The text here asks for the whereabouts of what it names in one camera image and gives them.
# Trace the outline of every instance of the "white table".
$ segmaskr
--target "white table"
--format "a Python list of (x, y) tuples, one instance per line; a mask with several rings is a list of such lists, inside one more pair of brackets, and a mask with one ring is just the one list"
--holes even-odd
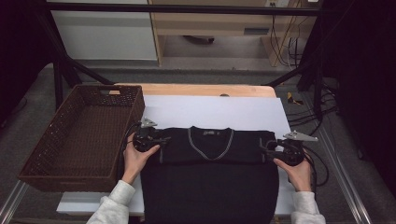
[[(186, 95), (145, 95), (144, 117), (158, 123), (158, 129), (196, 126), (207, 129), (232, 128), (241, 131), (268, 130), (283, 138), (290, 127), (280, 99), (274, 97), (219, 97)], [(293, 186), (286, 173), (279, 171), (279, 194), (276, 215), (289, 215), (293, 209)], [(133, 183), (136, 193), (130, 204), (131, 216), (144, 215), (140, 177)], [(69, 215), (90, 215), (100, 198), (108, 193), (65, 192), (57, 212)]]

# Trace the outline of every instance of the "wicker basket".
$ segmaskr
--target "wicker basket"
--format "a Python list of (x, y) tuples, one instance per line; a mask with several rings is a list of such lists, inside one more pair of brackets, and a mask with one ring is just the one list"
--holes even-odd
[(118, 181), (123, 137), (144, 109), (140, 86), (76, 86), (19, 179), (42, 191), (110, 192)]

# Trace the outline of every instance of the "human hand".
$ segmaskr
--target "human hand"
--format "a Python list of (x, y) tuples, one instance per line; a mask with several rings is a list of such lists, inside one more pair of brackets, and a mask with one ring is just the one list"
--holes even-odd
[(134, 183), (134, 180), (146, 165), (146, 161), (154, 154), (160, 146), (154, 146), (146, 152), (139, 152), (134, 148), (134, 133), (128, 136), (128, 144), (123, 152), (125, 160), (125, 170), (122, 180), (128, 184)]
[(296, 166), (289, 166), (279, 159), (274, 159), (274, 163), (286, 171), (296, 191), (312, 191), (311, 165), (307, 160), (303, 160)]

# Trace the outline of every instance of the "forearm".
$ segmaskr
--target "forearm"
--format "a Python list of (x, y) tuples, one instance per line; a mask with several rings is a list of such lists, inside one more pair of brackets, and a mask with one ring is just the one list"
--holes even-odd
[(134, 195), (134, 188), (120, 180), (108, 197), (103, 197), (98, 210), (87, 223), (128, 223), (128, 205)]
[(313, 192), (300, 191), (293, 194), (295, 212), (291, 214), (291, 223), (326, 223), (318, 210)]

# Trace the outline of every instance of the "wall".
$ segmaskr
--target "wall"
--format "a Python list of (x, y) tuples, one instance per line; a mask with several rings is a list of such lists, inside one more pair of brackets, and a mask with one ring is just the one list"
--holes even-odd
[[(146, 4), (147, 0), (49, 0)], [(68, 54), (80, 60), (157, 60), (148, 13), (52, 11)]]

